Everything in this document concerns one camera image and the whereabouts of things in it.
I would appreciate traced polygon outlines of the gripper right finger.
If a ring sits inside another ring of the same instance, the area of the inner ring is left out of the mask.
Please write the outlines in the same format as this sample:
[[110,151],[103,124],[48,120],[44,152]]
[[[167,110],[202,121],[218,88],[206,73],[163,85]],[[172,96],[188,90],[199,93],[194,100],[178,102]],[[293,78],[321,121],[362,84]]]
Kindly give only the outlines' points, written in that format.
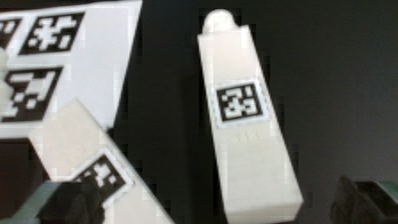
[[398,224],[398,183],[339,178],[332,224]]

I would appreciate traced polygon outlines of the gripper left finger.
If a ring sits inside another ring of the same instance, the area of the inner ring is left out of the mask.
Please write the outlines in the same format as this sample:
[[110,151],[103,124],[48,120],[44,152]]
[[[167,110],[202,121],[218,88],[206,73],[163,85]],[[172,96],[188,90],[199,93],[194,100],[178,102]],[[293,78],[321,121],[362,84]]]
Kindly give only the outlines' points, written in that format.
[[103,224],[105,208],[92,180],[46,181],[0,224]]

